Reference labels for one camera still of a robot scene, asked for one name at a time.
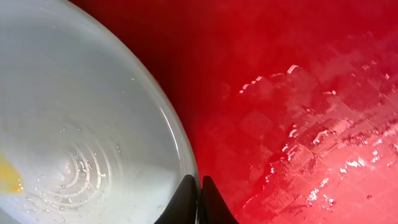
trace wet surface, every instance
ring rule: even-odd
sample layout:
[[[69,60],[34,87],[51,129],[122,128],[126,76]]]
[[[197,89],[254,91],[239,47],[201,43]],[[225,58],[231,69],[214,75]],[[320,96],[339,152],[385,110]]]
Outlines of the wet surface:
[[[394,1],[73,1],[158,79],[240,223],[397,223]]]

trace red background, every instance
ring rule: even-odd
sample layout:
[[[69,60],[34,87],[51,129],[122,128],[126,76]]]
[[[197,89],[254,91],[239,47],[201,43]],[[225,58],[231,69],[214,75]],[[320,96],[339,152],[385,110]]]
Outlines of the red background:
[[[72,2],[159,81],[242,224],[398,223],[397,1]]]

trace white plate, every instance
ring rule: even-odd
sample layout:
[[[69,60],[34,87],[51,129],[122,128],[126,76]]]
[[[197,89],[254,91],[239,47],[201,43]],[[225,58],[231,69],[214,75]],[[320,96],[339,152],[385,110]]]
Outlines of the white plate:
[[[0,153],[24,188],[0,219],[23,224],[154,223],[197,173],[148,71],[67,1],[0,0]]]

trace yellow object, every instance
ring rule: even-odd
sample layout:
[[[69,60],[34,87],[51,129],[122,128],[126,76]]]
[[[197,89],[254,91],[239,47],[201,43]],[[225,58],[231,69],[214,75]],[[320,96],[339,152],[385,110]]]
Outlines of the yellow object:
[[[22,190],[21,175],[0,155],[0,192],[17,194]]]

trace red table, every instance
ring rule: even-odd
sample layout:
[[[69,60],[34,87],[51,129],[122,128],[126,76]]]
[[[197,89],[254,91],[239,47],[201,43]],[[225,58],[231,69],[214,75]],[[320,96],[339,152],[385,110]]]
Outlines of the red table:
[[[173,103],[242,224],[398,223],[398,2],[73,0]]]

